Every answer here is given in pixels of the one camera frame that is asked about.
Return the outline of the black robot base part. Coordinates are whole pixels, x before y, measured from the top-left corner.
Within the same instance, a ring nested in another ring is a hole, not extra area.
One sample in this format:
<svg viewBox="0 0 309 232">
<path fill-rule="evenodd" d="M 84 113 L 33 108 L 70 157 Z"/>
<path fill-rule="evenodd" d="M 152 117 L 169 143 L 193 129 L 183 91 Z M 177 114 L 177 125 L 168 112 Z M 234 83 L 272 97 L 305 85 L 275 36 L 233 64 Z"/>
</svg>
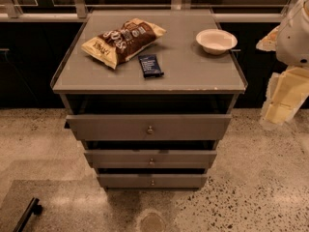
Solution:
<svg viewBox="0 0 309 232">
<path fill-rule="evenodd" d="M 33 197 L 23 212 L 13 232 L 22 232 L 31 215 L 39 216 L 42 213 L 42 205 L 40 199 Z"/>
</svg>

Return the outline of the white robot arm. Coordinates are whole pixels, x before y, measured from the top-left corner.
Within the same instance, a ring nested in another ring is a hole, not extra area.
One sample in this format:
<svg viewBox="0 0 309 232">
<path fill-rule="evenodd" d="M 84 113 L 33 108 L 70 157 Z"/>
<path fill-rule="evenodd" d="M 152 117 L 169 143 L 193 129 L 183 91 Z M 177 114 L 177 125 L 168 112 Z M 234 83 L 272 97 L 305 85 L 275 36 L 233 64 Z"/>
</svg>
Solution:
<svg viewBox="0 0 309 232">
<path fill-rule="evenodd" d="M 256 48 L 274 51 L 287 65 L 271 75 L 261 111 L 261 124 L 274 128 L 290 122 L 309 97 L 309 0 L 298 0 Z"/>
</svg>

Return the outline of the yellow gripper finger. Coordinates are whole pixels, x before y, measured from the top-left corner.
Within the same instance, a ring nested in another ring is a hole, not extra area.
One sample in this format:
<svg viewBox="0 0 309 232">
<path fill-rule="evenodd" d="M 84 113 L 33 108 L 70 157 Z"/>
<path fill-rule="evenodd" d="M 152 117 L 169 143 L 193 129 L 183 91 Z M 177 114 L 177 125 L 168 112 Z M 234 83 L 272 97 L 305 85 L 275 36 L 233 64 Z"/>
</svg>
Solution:
<svg viewBox="0 0 309 232">
<path fill-rule="evenodd" d="M 278 29 L 279 27 L 276 26 L 266 36 L 259 40 L 256 44 L 256 48 L 262 51 L 275 51 Z"/>
</svg>

